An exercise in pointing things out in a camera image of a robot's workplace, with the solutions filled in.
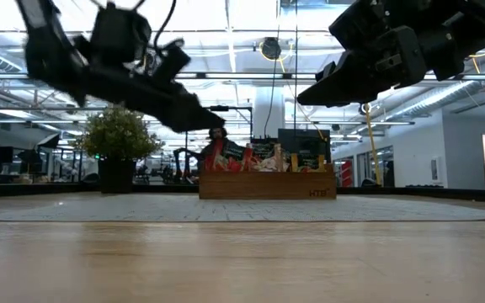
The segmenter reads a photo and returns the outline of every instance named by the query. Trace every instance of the gray rug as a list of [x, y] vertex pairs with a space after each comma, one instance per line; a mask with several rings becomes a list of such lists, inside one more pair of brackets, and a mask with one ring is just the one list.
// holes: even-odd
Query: gray rug
[[476, 221], [485, 210], [339, 196], [331, 201], [199, 200], [197, 195], [92, 195], [82, 201], [0, 213], [0, 221]]

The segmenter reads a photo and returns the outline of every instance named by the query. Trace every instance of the wooden box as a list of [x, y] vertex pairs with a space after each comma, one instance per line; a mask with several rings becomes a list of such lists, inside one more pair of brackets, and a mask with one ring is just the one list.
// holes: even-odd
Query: wooden box
[[200, 199], [336, 199], [332, 168], [325, 173], [207, 172]]

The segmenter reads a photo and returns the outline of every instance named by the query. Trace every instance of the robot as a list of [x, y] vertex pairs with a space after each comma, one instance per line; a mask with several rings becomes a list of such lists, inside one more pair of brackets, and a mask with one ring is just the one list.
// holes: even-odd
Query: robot
[[[222, 118], [174, 81], [190, 61], [181, 49], [184, 41], [157, 45], [176, 1], [153, 46], [148, 44], [151, 27], [137, 12], [144, 1], [131, 10], [113, 3], [99, 7], [91, 39], [86, 40], [65, 36], [51, 0], [16, 0], [29, 34], [29, 77], [68, 93], [80, 106], [88, 95], [122, 103], [176, 132], [222, 127]], [[485, 0], [356, 0], [329, 32], [345, 52], [297, 100], [327, 107], [365, 104], [392, 87], [422, 81], [427, 71], [440, 81], [462, 73], [464, 59], [485, 48]], [[126, 67], [133, 61], [144, 65], [148, 49], [155, 50], [158, 66], [148, 65], [143, 73]]]

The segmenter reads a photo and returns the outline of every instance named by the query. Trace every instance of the green plant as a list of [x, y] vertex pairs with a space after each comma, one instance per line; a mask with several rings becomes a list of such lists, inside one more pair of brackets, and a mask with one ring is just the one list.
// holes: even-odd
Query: green plant
[[143, 115], [113, 107], [89, 116], [83, 136], [73, 145], [91, 157], [136, 160], [160, 151], [164, 142], [149, 135]]

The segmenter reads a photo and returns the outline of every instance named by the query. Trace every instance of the potted plant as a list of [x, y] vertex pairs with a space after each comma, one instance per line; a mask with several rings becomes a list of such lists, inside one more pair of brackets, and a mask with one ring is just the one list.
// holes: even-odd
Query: potted plant
[[143, 116], [120, 107], [88, 117], [83, 136], [75, 141], [91, 157], [99, 157], [100, 191], [125, 194], [132, 190], [136, 160], [162, 149], [164, 143], [150, 135]]

